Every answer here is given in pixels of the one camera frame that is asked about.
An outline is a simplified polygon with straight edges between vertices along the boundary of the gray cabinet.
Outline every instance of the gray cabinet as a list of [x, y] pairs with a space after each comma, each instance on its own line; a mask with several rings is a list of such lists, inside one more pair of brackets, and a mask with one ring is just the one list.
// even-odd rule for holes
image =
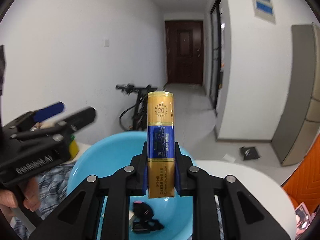
[[293, 25], [292, 47], [287, 102], [271, 141], [283, 166], [303, 160], [320, 127], [320, 29]]

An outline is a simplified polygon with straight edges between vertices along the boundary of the orange stitched upholstery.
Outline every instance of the orange stitched upholstery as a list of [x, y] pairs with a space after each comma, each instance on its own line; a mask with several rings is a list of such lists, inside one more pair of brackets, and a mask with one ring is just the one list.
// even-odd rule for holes
[[304, 202], [310, 213], [320, 204], [320, 135], [283, 189], [294, 206]]

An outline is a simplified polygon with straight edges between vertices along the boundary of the door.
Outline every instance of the door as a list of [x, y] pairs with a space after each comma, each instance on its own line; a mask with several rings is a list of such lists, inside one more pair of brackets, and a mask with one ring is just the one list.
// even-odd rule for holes
[[202, 85], [203, 22], [166, 21], [168, 83]]
[[221, 19], [219, 5], [221, 0], [216, 0], [211, 10], [212, 28], [212, 68], [210, 83], [210, 100], [217, 112], [219, 91], [222, 88], [221, 72]]

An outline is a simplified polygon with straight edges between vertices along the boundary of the hallway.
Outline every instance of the hallway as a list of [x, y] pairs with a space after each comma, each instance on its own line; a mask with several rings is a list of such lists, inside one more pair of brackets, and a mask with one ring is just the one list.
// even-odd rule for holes
[[[200, 86], [169, 84], [166, 91], [174, 94], [175, 140], [195, 160], [223, 160], [257, 169], [278, 184], [294, 172], [298, 164], [281, 167], [270, 143], [217, 142], [213, 133], [215, 114]], [[240, 147], [257, 148], [260, 158], [242, 161]]]

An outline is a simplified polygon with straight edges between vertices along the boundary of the sliding glass door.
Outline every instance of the sliding glass door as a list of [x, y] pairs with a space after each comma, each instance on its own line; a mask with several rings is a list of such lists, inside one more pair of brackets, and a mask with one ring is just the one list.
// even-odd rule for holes
[[211, 27], [212, 27], [212, 71], [210, 84], [210, 99], [213, 108], [218, 111], [219, 91], [222, 88], [222, 71], [221, 71], [221, 24], [220, 17], [221, 0], [216, 0], [211, 10]]

